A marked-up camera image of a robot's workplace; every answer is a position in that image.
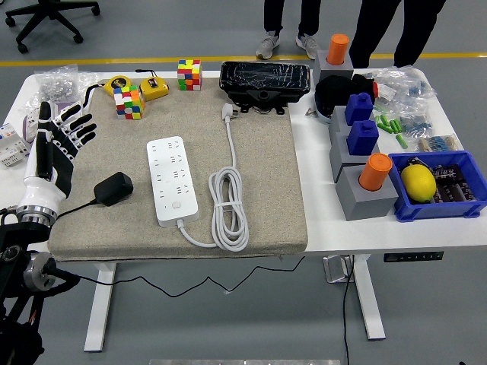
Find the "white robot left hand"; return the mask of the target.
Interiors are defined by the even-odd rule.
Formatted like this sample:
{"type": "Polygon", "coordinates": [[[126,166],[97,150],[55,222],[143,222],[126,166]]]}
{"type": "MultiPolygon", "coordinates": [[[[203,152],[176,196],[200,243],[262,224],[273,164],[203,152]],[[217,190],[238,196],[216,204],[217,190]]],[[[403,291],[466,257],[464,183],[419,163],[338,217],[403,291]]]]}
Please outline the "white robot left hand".
{"type": "Polygon", "coordinates": [[[33,142],[24,174],[25,193],[18,207],[39,206],[57,211],[72,190],[74,159],[92,140],[96,124],[81,103],[73,103],[52,114],[52,105],[40,104],[37,136],[33,142]]]}

